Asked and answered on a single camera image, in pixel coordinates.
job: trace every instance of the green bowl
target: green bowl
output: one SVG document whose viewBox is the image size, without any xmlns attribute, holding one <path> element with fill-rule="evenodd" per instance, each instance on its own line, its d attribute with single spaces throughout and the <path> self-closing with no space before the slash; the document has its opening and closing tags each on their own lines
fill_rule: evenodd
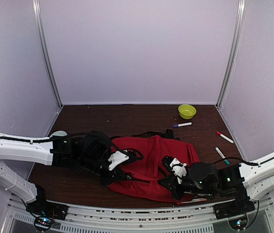
<svg viewBox="0 0 274 233">
<path fill-rule="evenodd" d="M 196 114 L 196 109 L 188 104 L 180 105 L 178 110 L 180 117 L 183 119 L 192 119 Z"/>
</svg>

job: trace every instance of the white wall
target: white wall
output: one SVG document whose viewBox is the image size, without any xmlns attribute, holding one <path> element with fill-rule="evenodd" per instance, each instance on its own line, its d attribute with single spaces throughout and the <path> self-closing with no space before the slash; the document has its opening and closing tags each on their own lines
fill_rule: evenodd
<svg viewBox="0 0 274 233">
<path fill-rule="evenodd" d="M 216 103 L 237 0 L 40 3 L 64 104 Z"/>
<path fill-rule="evenodd" d="M 0 0 L 0 132 L 44 136 L 57 112 L 31 0 Z M 31 163 L 9 162 L 26 177 Z M 10 193 L 0 187 L 0 223 Z"/>
<path fill-rule="evenodd" d="M 248 1 L 223 114 L 246 159 L 274 151 L 274 1 Z"/>
</svg>

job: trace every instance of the metal edge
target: metal edge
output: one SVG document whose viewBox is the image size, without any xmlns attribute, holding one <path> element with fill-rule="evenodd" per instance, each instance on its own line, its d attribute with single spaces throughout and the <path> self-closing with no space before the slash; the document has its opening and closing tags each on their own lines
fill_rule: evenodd
<svg viewBox="0 0 274 233">
<path fill-rule="evenodd" d="M 32 224 L 33 222 L 33 217 L 28 214 L 28 212 L 23 212 L 22 210 L 13 210 L 14 214 L 13 217 L 11 217 L 11 221 L 9 222 L 8 225 L 6 225 L 6 228 L 4 231 L 2 231 L 1 233 L 9 233 L 9 229 L 12 226 L 13 220 L 18 220 L 18 221 L 22 221 L 25 222 L 27 224 Z M 131 226 L 130 224 L 126 225 L 125 227 L 121 227 L 121 228 L 117 228 L 117 227 L 110 227 L 110 226 L 106 226 L 103 227 L 101 224 L 96 224 L 96 225 L 87 225 L 87 224 L 83 224 L 83 223 L 79 223 L 79 222 L 74 222 L 74 221 L 56 221 L 56 225 L 54 225 L 54 228 L 51 228 L 51 230 L 53 231 L 57 231 L 57 232 L 78 232 L 78 233 L 97 233 L 97 232 L 101 232 L 101 233 L 135 233 L 135 232 L 140 232 L 140 233 L 182 233 L 182 232 L 187 232 L 187 230 L 189 230 L 190 232 L 209 232 L 209 233 L 213 233 L 214 232 L 214 228 L 213 228 L 213 223 L 207 220 L 204 221 L 200 221 L 200 223 L 194 223 L 194 224 L 190 224 L 190 225 L 183 225 L 178 226 L 177 224 L 174 224 L 174 227 L 169 226 L 169 229 L 167 228 L 162 228 L 159 229 L 159 227 L 157 228 L 157 226 L 155 224 L 153 224 L 152 228 L 145 228 L 142 224 L 138 223 L 135 227 Z"/>
<path fill-rule="evenodd" d="M 132 104 L 136 104 L 136 105 L 155 105 L 155 104 L 163 104 L 163 105 L 181 105 L 184 102 L 186 102 L 185 100 L 183 102 L 77 102 L 77 103 L 64 103 L 65 106 L 79 106 L 79 105 L 88 105 L 89 107 L 91 105 L 132 105 Z M 190 102 L 190 105 L 211 105 L 214 106 L 216 103 L 215 102 L 204 102 L 204 103 L 200 103 L 200 102 Z"/>
<path fill-rule="evenodd" d="M 56 116 L 55 116 L 54 120 L 52 121 L 51 125 L 49 126 L 48 130 L 47 130 L 46 133 L 45 133 L 45 137 L 49 135 L 49 133 L 50 133 L 51 129 L 53 128 L 53 126 L 54 126 L 54 124 L 55 124 L 55 122 L 56 122 L 56 120 L 57 120 L 57 118 L 58 118 L 60 112 L 62 111 L 62 109 L 63 109 L 63 107 L 60 107 L 60 108 L 58 109 L 58 111 L 57 111 L 57 113 L 56 113 Z M 32 166 L 31 166 L 31 168 L 30 168 L 30 170 L 29 170 L 29 173 L 28 173 L 28 175 L 27 175 L 27 177 L 26 177 L 26 180 L 29 179 L 29 177 L 30 177 L 30 175 L 31 175 L 31 172 L 32 172 L 32 170 L 33 170 L 34 164 L 35 164 L 35 163 L 32 163 Z"/>
<path fill-rule="evenodd" d="M 40 10 L 40 1 L 32 0 L 32 4 L 33 4 L 34 17 L 35 17 L 36 25 L 37 25 L 38 32 L 39 32 L 44 63 L 45 63 L 45 67 L 46 67 L 46 70 L 48 73 L 48 78 L 50 81 L 51 89 L 52 89 L 53 94 L 56 98 L 58 107 L 61 108 L 63 106 L 63 103 L 62 103 L 60 95 L 59 95 L 58 87 L 56 85 L 56 81 L 55 81 L 53 70 L 52 70 L 51 63 L 50 63 L 50 58 L 49 58 L 48 49 L 47 49 L 46 40 L 45 40 L 42 15 L 41 15 L 41 10 Z"/>
<path fill-rule="evenodd" d="M 240 146 L 239 146 L 239 141 L 238 141 L 238 139 L 237 139 L 237 138 L 235 137 L 235 135 L 233 134 L 232 129 L 230 128 L 228 122 L 226 121 L 226 119 L 225 119 L 223 113 L 221 112 L 221 110 L 219 109 L 218 106 L 216 106 L 216 110 L 217 110 L 218 113 L 220 114 L 220 116 L 221 116 L 221 118 L 222 118 L 222 120 L 223 120 L 225 126 L 227 127 L 227 129 L 228 129 L 230 135 L 232 136 L 232 138 L 233 138 L 233 140 L 234 140 L 234 142 L 235 142 L 235 145 L 236 145 L 236 147 L 237 147 L 237 149 L 238 149 L 238 151 L 239 151 L 240 156 L 241 156 L 244 160 L 247 160 L 247 158 L 245 157 L 244 153 L 242 152 L 242 150 L 241 150 L 241 148 L 240 148 Z"/>
<path fill-rule="evenodd" d="M 265 210 L 269 208 L 269 203 L 272 203 L 269 195 L 265 195 L 260 201 L 260 210 Z M 114 209 L 109 208 L 109 213 L 103 213 L 104 216 L 101 216 L 102 209 L 106 208 L 95 208 L 88 206 L 77 206 L 69 205 L 69 211 L 67 219 L 65 221 L 58 220 L 58 223 L 69 224 L 71 226 L 81 226 L 89 228 L 99 228 L 106 230 L 126 230 L 129 227 L 129 230 L 141 230 L 139 228 L 142 224 L 142 231 L 153 231 L 153 230 L 174 230 L 175 228 L 185 228 L 187 226 L 200 226 L 209 223 L 215 223 L 224 221 L 225 219 L 217 220 L 214 214 L 213 205 L 216 203 L 206 204 L 209 208 L 203 209 L 205 205 L 194 205 L 186 207 L 176 207 L 176 208 L 164 208 L 169 210 L 169 213 L 160 214 L 160 208 L 154 209 L 144 209 L 146 214 L 152 214 L 151 217 L 143 219 L 140 213 L 140 209 Z M 9 208 L 12 208 L 23 214 L 28 214 L 25 211 L 25 207 L 20 202 L 19 198 L 15 195 L 12 195 L 12 198 L 9 201 Z M 181 209 L 183 211 L 183 216 L 175 216 L 174 212 L 178 212 Z M 135 211 L 136 213 L 128 213 L 130 210 Z M 121 214 L 122 217 L 116 217 L 114 219 L 114 214 Z"/>
<path fill-rule="evenodd" d="M 269 225 L 271 226 L 271 229 L 272 229 L 272 233 L 274 233 L 274 205 L 270 204 L 269 208 L 267 208 L 265 211 L 267 214 Z"/>
<path fill-rule="evenodd" d="M 236 57 L 236 53 L 237 53 L 237 49 L 239 46 L 239 41 L 240 41 L 240 37 L 241 37 L 241 33 L 242 33 L 242 27 L 244 24 L 243 22 L 244 22 L 245 7 L 246 7 L 246 0 L 239 0 L 232 46 L 231 46 L 229 59 L 228 59 L 228 63 L 227 63 L 227 67 L 226 67 L 226 71 L 225 71 L 225 75 L 224 75 L 224 79 L 223 79 L 223 84 L 222 84 L 222 87 L 220 90 L 218 101 L 216 103 L 216 106 L 218 108 L 220 108 L 222 105 L 223 98 L 226 93 L 227 85 L 231 78 L 232 69 L 233 69 L 233 65 L 235 63 L 235 57 Z"/>
<path fill-rule="evenodd" d="M 6 208 L 4 211 L 4 220 L 3 223 L 1 224 L 1 230 L 0 233 L 9 233 L 12 223 L 13 223 L 13 219 L 15 216 L 15 212 L 16 210 L 12 210 L 10 208 Z"/>
</svg>

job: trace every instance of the red marker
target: red marker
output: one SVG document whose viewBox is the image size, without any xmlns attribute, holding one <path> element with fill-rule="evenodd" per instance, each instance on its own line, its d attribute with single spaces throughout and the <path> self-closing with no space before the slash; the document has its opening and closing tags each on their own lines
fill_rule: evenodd
<svg viewBox="0 0 274 233">
<path fill-rule="evenodd" d="M 224 134 L 221 134 L 219 131 L 216 132 L 217 135 L 220 135 L 222 138 L 224 138 L 225 140 L 229 141 L 230 143 L 234 143 L 233 140 L 229 139 L 228 137 L 226 137 Z"/>
</svg>

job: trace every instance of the black cable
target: black cable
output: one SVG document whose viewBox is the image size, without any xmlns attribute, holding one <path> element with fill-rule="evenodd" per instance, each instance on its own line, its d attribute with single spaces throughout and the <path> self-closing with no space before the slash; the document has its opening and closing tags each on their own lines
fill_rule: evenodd
<svg viewBox="0 0 274 233">
<path fill-rule="evenodd" d="M 224 159 L 220 159 L 220 160 L 218 160 L 218 161 L 215 161 L 214 164 L 220 163 L 220 162 L 222 162 L 222 161 L 224 161 L 224 160 L 226 160 L 226 159 L 236 159 L 236 160 L 239 160 L 239 161 L 241 161 L 242 163 L 247 164 L 247 165 L 249 165 L 249 166 L 259 166 L 259 164 L 257 164 L 257 163 L 247 162 L 247 161 L 245 161 L 245 160 L 243 160 L 243 159 L 241 159 L 241 158 L 233 157 L 233 156 L 231 156 L 231 157 L 226 157 L 226 158 L 224 158 Z"/>
<path fill-rule="evenodd" d="M 132 151 L 136 152 L 137 154 L 139 154 L 140 157 L 136 157 L 136 158 L 138 158 L 137 160 L 142 160 L 144 158 L 143 154 L 140 151 L 138 151 L 137 149 L 135 149 L 135 148 L 126 148 L 126 149 L 123 149 L 123 150 L 124 151 L 125 150 L 132 150 Z"/>
<path fill-rule="evenodd" d="M 171 166 L 171 169 L 173 169 L 175 166 L 183 166 L 183 164 L 173 164 L 173 165 Z"/>
<path fill-rule="evenodd" d="M 54 224 L 54 219 L 51 219 L 51 218 L 49 218 L 49 217 L 47 217 L 47 216 L 35 216 L 30 210 L 29 210 L 29 208 L 28 208 L 28 206 L 27 206 L 27 204 L 24 202 L 24 200 L 23 199 L 21 199 L 21 201 L 22 201 L 22 203 L 24 204 L 24 206 L 26 207 L 26 211 L 27 212 L 29 212 L 33 217 L 34 217 L 34 221 L 33 221 L 33 226 L 34 226 L 34 228 L 37 230 L 37 231 L 43 231 L 43 232 L 46 232 L 46 231 L 48 231 L 52 226 L 53 226 L 53 224 Z M 47 227 L 47 228 L 43 228 L 43 229 L 39 229 L 39 228 L 37 228 L 37 223 L 38 224 L 40 224 L 40 225 L 42 225 L 42 223 L 41 222 L 45 222 L 45 218 L 48 220 L 48 222 L 50 223 L 49 224 L 49 226 Z"/>
<path fill-rule="evenodd" d="M 246 229 L 248 229 L 253 223 L 254 223 L 254 221 L 257 219 L 257 216 L 258 216 L 258 210 L 259 210 L 259 200 L 258 200 L 258 208 L 257 208 L 257 213 L 255 214 L 255 216 L 254 216 L 254 219 L 252 220 L 252 222 L 248 225 L 248 226 L 246 226 L 245 228 Z"/>
<path fill-rule="evenodd" d="M 204 195 L 204 196 L 194 195 L 194 196 L 197 197 L 197 198 L 204 198 L 204 199 L 207 199 L 207 200 L 215 199 L 215 196 L 209 196 L 209 195 Z"/>
<path fill-rule="evenodd" d="M 110 144 L 111 146 L 113 146 L 115 149 L 117 149 L 119 152 L 127 155 L 129 158 L 131 157 L 131 155 L 127 152 L 125 152 L 124 150 L 120 149 L 114 142 L 109 141 L 108 139 L 101 137 L 99 135 L 93 134 L 93 133 L 73 133 L 73 134 L 69 134 L 66 136 L 61 136 L 61 137 L 54 137 L 54 138 L 48 138 L 48 139 L 41 139 L 41 140 L 29 140 L 29 139 L 23 139 L 23 138 L 14 138 L 14 137 L 6 137 L 6 136 L 0 136 L 0 139 L 4 139 L 4 140 L 12 140 L 12 141 L 19 141 L 19 142 L 28 142 L 28 143 L 45 143 L 45 142 L 53 142 L 53 141 L 58 141 L 58 140 L 63 140 L 65 138 L 72 138 L 75 136 L 81 136 L 81 135 L 91 135 L 93 137 L 99 138 L 105 142 L 107 142 L 108 144 Z M 143 159 L 143 154 L 141 152 L 139 152 L 136 149 L 131 149 L 135 152 L 137 152 L 140 157 L 136 157 L 136 160 L 142 160 Z"/>
</svg>

